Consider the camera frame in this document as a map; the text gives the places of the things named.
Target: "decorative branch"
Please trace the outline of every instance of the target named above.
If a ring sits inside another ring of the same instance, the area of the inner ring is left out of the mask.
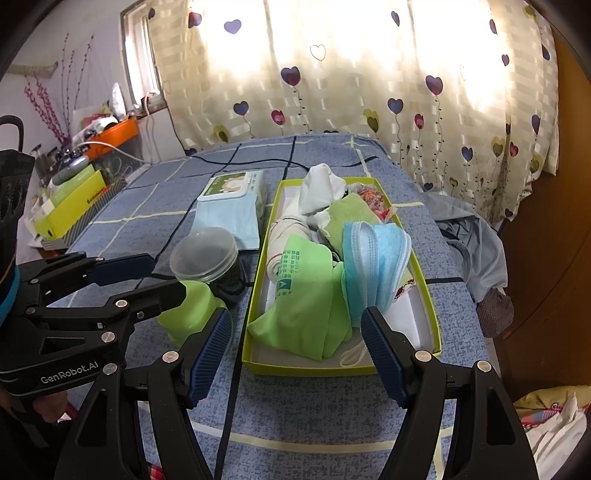
[[[47,89],[41,84],[39,79],[37,80],[37,95],[41,99],[43,103],[43,107],[37,101],[37,98],[33,94],[33,90],[31,89],[31,82],[27,77],[27,86],[25,87],[25,95],[31,102],[32,106],[34,107],[37,115],[39,118],[47,125],[47,128],[51,130],[55,138],[58,140],[62,147],[69,144],[70,139],[64,135],[63,131],[61,130],[61,125],[59,120],[57,119],[56,113],[53,110],[51,105],[51,100],[49,98],[49,94],[47,93]]]
[[[88,45],[86,46],[86,51],[84,53],[84,61],[82,62],[82,69],[80,70],[80,78],[78,79],[78,87],[76,89],[76,96],[74,97],[74,110],[76,110],[76,106],[78,105],[78,94],[80,93],[80,84],[82,83],[82,74],[84,73],[84,67],[86,66],[86,62],[88,60],[88,53],[90,52],[90,45],[92,44],[92,40],[94,39],[95,34],[90,36],[90,40],[88,41]]]
[[[68,43],[69,36],[70,32],[64,37],[64,46],[61,49],[61,112],[64,115],[68,132],[70,132],[70,127],[68,125],[68,117],[66,116],[66,102],[64,101],[64,70],[66,69],[66,44]]]
[[[66,112],[68,113],[68,117],[66,118],[66,127],[68,132],[71,131],[70,127],[70,74],[72,73],[72,64],[74,63],[74,50],[72,50],[72,54],[70,55],[70,63],[68,65],[68,77],[66,79]]]

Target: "bed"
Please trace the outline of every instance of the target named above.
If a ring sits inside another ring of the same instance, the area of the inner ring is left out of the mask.
[[[376,177],[392,203],[417,202],[410,178],[374,140],[349,134],[304,135],[223,145],[154,165],[120,192],[79,236],[71,251],[116,258],[147,252],[156,273],[171,275],[168,259],[191,229],[194,204],[208,179],[220,172],[265,170],[267,203],[282,179],[306,175],[327,163],[338,176]],[[472,366],[488,359],[475,306],[443,237],[422,205],[398,210],[427,279],[439,319],[440,360]],[[258,253],[241,254],[254,280]],[[158,282],[153,278],[141,285]],[[56,306],[97,306],[139,281],[89,286]],[[405,411],[390,400],[377,375],[291,378],[255,375],[240,368],[242,324],[250,291],[232,309],[237,324],[207,399],[189,412],[197,439],[216,477],[240,479],[375,479],[388,457]],[[155,319],[137,324],[127,350],[129,367],[146,365],[174,349]],[[70,392],[80,406],[89,386]],[[158,463],[149,406],[140,405],[148,461]],[[451,441],[454,404],[446,404],[429,479],[441,478]]]

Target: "white cloth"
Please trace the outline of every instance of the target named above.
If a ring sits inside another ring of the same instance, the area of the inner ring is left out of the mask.
[[[577,446],[587,429],[587,417],[572,394],[562,412],[527,432],[540,480],[550,480]]]
[[[301,184],[298,209],[301,215],[310,215],[345,196],[346,182],[332,173],[330,167],[321,163],[310,169]]]
[[[269,230],[267,275],[273,283],[277,283],[281,256],[290,235],[311,239],[310,229],[306,225],[306,217],[298,213],[299,200],[300,195],[298,194],[289,202],[281,218],[271,224]]]

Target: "black handle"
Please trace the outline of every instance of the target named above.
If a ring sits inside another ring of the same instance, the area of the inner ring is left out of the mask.
[[[0,116],[0,125],[14,125],[18,128],[18,151],[22,152],[22,144],[25,139],[25,130],[22,126],[22,120],[14,115],[2,115]]]

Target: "mask ear loop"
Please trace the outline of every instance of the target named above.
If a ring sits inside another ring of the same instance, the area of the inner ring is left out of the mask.
[[[352,349],[347,350],[340,356],[339,365],[342,367],[356,367],[363,361],[367,352],[368,348],[365,346],[365,342],[361,340]]]

